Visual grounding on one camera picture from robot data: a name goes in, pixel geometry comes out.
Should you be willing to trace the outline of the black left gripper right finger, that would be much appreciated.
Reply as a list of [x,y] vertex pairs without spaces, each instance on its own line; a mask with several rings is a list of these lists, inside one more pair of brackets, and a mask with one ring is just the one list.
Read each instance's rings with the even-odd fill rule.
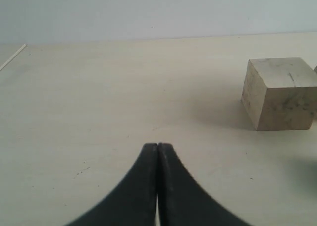
[[157,195],[162,226],[247,226],[208,195],[169,143],[158,144]]

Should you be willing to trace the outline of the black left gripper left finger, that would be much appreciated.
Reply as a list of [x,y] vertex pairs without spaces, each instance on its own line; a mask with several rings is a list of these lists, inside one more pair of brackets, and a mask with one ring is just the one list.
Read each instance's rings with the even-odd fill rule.
[[145,144],[129,172],[101,202],[69,226],[154,226],[158,145]]

